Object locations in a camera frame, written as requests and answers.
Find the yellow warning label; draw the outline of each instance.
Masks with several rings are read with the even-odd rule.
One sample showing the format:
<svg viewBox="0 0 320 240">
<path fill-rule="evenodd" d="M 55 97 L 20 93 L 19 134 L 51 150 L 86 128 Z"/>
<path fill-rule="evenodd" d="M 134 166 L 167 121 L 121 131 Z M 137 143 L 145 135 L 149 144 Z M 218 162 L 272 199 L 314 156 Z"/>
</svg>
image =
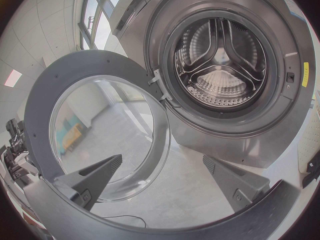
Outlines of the yellow warning label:
<svg viewBox="0 0 320 240">
<path fill-rule="evenodd" d="M 302 81 L 302 86 L 307 87 L 309 80 L 309 62 L 304 63 L 304 74 L 303 74 L 303 81 Z"/>
</svg>

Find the ceiling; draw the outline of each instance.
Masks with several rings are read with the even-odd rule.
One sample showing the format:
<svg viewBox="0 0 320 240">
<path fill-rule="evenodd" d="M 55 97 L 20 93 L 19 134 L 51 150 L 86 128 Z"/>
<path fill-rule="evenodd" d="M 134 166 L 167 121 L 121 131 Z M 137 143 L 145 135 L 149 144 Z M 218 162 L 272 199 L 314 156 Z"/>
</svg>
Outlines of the ceiling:
<svg viewBox="0 0 320 240">
<path fill-rule="evenodd" d="M 75 0 L 24 0 L 8 22 L 0 38 L 0 133 L 8 120 L 22 117 L 17 111 L 24 111 L 21 105 L 42 71 L 76 51 L 74 4 Z M 13 69 L 22 76 L 13 88 L 4 86 Z"/>
</svg>

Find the camera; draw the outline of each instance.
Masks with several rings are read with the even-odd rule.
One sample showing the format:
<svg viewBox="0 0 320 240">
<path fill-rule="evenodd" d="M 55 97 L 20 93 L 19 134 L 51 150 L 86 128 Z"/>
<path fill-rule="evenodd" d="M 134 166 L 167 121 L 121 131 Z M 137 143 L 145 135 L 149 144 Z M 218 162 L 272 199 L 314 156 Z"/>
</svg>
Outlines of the camera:
<svg viewBox="0 0 320 240">
<path fill-rule="evenodd" d="M 3 153 L 2 162 L 6 165 L 11 178 L 16 181 L 29 173 L 36 176 L 38 170 L 29 156 L 24 121 L 17 122 L 14 118 L 9 120 L 5 127 L 11 137 L 9 140 L 10 146 L 2 146 L 0 154 Z"/>
</svg>

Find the door hinge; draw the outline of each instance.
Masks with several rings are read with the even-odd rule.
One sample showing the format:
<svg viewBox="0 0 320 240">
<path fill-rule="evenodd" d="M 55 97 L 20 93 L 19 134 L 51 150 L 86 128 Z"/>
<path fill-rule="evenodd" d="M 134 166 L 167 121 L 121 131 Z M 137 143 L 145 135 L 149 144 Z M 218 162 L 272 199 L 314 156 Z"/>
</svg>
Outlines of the door hinge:
<svg viewBox="0 0 320 240">
<path fill-rule="evenodd" d="M 155 82 L 158 82 L 158 86 L 160 87 L 161 92 L 163 93 L 162 97 L 160 98 L 160 101 L 164 100 L 164 99 L 169 99 L 172 100 L 172 97 L 170 96 L 170 94 L 167 92 L 167 89 L 165 88 L 165 85 L 162 81 L 162 78 L 160 76 L 160 70 L 156 69 L 153 71 L 154 73 L 154 78 L 152 78 L 148 84 L 151 85 Z"/>
</svg>

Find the washing machine body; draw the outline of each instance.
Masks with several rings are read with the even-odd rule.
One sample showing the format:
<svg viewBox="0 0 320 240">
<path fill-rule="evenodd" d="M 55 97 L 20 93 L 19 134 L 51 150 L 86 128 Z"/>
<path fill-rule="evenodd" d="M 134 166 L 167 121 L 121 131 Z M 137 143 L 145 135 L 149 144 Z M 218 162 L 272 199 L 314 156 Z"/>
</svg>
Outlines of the washing machine body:
<svg viewBox="0 0 320 240">
<path fill-rule="evenodd" d="M 158 82 L 178 144 L 267 168 L 297 135 L 316 66 L 293 0 L 132 0 L 112 21 Z"/>
</svg>

